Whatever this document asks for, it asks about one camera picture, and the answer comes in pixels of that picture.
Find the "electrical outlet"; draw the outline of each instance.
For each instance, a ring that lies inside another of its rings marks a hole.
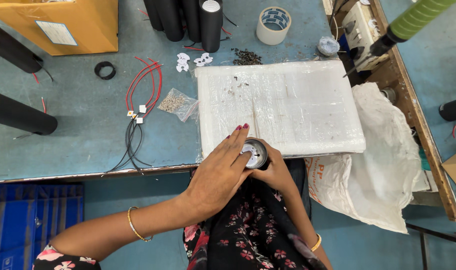
[[[356,47],[364,47],[364,50],[360,54],[357,54],[357,58],[353,60],[355,65],[368,56],[369,46],[380,38],[380,31],[375,23],[374,15],[370,7],[368,5],[363,5],[360,2],[357,2],[350,9],[345,19],[341,22],[350,50]],[[387,58],[388,54],[372,58],[370,61],[366,61],[364,64],[357,67],[356,71],[372,70],[376,65]]]

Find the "black rubber ring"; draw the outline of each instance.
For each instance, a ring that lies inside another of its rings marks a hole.
[[[100,71],[102,68],[104,67],[112,67],[113,68],[113,71],[111,71],[110,75],[108,76],[101,76],[100,75]],[[95,67],[94,67],[94,73],[96,74],[96,76],[102,78],[103,80],[109,80],[111,78],[113,78],[116,74],[116,68],[113,66],[113,64],[111,64],[110,62],[108,61],[103,61],[103,62],[100,62],[98,63]]]

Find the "blue table surface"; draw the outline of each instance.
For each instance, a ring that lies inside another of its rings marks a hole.
[[[390,23],[413,2],[380,3]],[[456,3],[410,40],[398,44],[398,49],[444,162],[456,153],[456,138],[451,134],[455,122],[443,120],[438,113],[441,104],[456,100]],[[456,184],[451,178],[450,183],[456,197]]]
[[[261,43],[255,33],[260,12],[270,6],[283,7],[292,17],[286,39],[276,46]],[[16,140],[13,138],[26,132],[0,124],[0,180],[100,173],[114,167],[126,150],[124,136],[129,123],[126,91],[144,66],[133,56],[145,60],[150,57],[164,64],[163,88],[156,106],[171,88],[196,97],[191,74],[176,71],[177,54],[186,52],[195,59],[203,52],[181,48],[192,43],[187,35],[179,42],[168,41],[163,32],[153,30],[149,21],[143,21],[147,17],[138,8],[145,10],[142,0],[119,2],[117,53],[52,57],[0,21],[5,31],[44,59],[45,68],[55,79],[51,82],[41,70],[37,73],[40,82],[37,84],[32,74],[0,57],[0,93],[39,110],[43,110],[43,97],[47,113],[59,123],[51,135]],[[239,27],[224,21],[224,28],[233,38],[222,41],[219,51],[211,54],[212,65],[231,65],[237,58],[231,48],[256,52],[264,64],[312,59],[316,57],[318,40],[330,35],[321,0],[231,0],[225,2],[224,12]],[[101,61],[115,65],[117,74],[113,79],[104,81],[96,77],[93,69]],[[135,107],[146,103],[151,95],[151,76],[145,78],[133,95]],[[194,120],[183,123],[176,115],[155,108],[145,118],[142,128],[144,137],[137,155],[140,160],[154,167],[195,163],[200,144]]]

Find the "cloth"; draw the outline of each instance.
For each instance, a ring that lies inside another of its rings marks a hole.
[[[101,267],[91,258],[64,255],[51,245],[47,245],[36,257],[33,270],[101,270]]]
[[[187,270],[269,270],[326,267],[286,214],[281,195],[247,179],[218,214],[186,227]]]

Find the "gold bangle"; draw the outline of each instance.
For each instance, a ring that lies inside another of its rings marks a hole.
[[[311,248],[311,251],[315,251],[320,245],[321,245],[321,235],[316,234],[318,236],[318,242],[316,242],[316,245]]]
[[[129,226],[131,227],[131,229],[133,230],[133,232],[135,233],[136,236],[140,237],[141,240],[143,240],[144,242],[149,242],[151,241],[151,239],[153,239],[153,236],[151,236],[150,239],[144,239],[142,236],[140,236],[140,234],[135,230],[135,227],[133,226],[133,223],[131,222],[131,216],[129,215],[129,213],[131,212],[131,209],[132,208],[135,208],[135,209],[138,209],[137,206],[132,206],[128,209],[128,221],[129,221]]]

